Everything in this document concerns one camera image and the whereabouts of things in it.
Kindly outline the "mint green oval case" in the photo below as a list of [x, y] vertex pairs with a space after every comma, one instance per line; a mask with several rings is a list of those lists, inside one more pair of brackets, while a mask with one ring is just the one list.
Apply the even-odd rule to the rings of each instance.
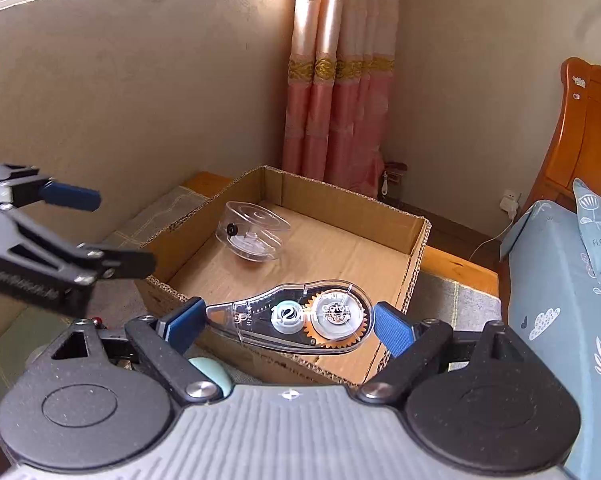
[[223, 398], [232, 392], [233, 379], [218, 361], [206, 356], [195, 356], [189, 359], [189, 363], [220, 387]]

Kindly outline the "clear correction tape dispenser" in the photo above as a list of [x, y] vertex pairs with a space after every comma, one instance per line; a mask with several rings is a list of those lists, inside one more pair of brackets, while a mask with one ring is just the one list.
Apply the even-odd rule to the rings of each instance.
[[304, 356], [344, 354], [374, 328], [365, 292], [346, 281], [282, 284], [206, 308], [208, 325], [245, 346]]

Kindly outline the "clear round plastic container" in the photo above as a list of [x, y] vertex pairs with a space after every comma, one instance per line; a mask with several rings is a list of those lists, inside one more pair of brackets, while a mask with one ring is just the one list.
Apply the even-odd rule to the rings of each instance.
[[232, 200], [224, 206], [216, 237], [238, 257], [265, 262], [280, 258], [291, 229], [283, 217], [264, 206]]

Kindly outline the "brown cardboard box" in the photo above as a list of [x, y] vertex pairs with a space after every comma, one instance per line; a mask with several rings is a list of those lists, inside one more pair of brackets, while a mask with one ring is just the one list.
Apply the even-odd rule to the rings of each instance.
[[[248, 262], [215, 230], [230, 200], [264, 204], [291, 226], [276, 261]], [[263, 166], [166, 226], [146, 244], [157, 259], [137, 286], [145, 306], [162, 316], [192, 296], [220, 304], [283, 283], [344, 280], [372, 302], [407, 311], [419, 276], [429, 222], [370, 197]]]

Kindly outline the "blue bed sheet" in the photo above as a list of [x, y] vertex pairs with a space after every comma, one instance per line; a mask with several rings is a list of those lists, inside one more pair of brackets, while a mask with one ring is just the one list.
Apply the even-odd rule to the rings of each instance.
[[577, 214], [534, 203], [509, 230], [507, 322], [576, 399], [581, 428], [566, 467], [601, 479], [601, 278], [582, 244]]

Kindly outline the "dark object by curtain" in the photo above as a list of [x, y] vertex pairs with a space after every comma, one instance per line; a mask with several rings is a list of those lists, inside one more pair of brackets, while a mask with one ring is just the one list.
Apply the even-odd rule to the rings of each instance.
[[407, 164], [404, 162], [385, 162], [379, 194], [381, 200], [401, 200], [403, 178], [407, 174]]

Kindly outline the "blue patterned pillow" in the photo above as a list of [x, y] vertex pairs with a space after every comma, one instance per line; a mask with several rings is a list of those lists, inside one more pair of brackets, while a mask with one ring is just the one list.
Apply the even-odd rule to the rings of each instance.
[[593, 271], [601, 283], [601, 196], [580, 179], [573, 180], [579, 231]]

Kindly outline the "wooden bed headboard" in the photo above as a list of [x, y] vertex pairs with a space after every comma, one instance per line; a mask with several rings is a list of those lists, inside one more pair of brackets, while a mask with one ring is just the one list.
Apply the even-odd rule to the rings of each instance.
[[525, 206], [551, 200], [576, 209], [573, 180], [601, 196], [601, 65], [567, 58], [561, 66], [561, 114]]

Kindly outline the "pink gold-trimmed curtain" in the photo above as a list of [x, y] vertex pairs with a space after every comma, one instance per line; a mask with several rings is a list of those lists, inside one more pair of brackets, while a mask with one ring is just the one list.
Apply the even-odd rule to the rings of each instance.
[[400, 0], [295, 0], [282, 167], [376, 196]]

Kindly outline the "white wall charger plug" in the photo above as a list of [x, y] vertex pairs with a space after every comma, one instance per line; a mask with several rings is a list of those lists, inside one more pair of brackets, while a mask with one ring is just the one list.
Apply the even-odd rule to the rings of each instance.
[[517, 216], [519, 208], [519, 195], [511, 190], [505, 190], [501, 197], [499, 207], [507, 214], [507, 218], [513, 221]]

